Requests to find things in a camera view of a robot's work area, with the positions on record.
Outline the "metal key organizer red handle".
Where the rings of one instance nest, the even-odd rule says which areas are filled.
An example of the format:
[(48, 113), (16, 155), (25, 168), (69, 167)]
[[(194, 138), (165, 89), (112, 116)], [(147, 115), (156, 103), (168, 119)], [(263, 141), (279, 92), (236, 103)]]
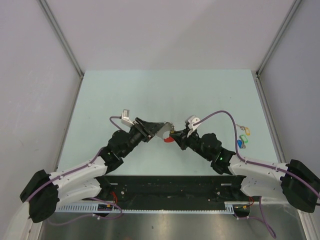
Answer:
[(162, 139), (165, 143), (172, 143), (174, 139), (170, 136), (175, 131), (175, 127), (171, 122), (165, 122), (164, 126), (155, 134), (156, 137)]

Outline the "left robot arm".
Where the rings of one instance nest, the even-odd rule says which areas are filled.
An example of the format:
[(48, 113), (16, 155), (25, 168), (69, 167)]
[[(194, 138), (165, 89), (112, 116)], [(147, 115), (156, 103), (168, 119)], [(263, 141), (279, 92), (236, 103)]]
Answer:
[(140, 118), (125, 121), (129, 131), (118, 129), (93, 158), (75, 167), (33, 174), (19, 198), (28, 204), (33, 223), (48, 219), (57, 208), (82, 199), (105, 200), (111, 185), (103, 177), (123, 164), (123, 159), (141, 142), (147, 143), (165, 126), (165, 122), (149, 122)]

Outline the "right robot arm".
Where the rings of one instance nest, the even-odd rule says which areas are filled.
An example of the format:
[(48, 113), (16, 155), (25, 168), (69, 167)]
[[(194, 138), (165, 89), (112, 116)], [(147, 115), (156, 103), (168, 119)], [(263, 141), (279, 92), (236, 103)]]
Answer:
[(268, 163), (248, 157), (222, 146), (214, 133), (199, 136), (188, 129), (169, 134), (182, 150), (191, 149), (210, 162), (218, 174), (237, 177), (230, 188), (231, 196), (242, 201), (245, 197), (267, 197), (287, 201), (292, 207), (313, 213), (318, 205), (320, 179), (305, 164), (292, 159), (290, 163)]

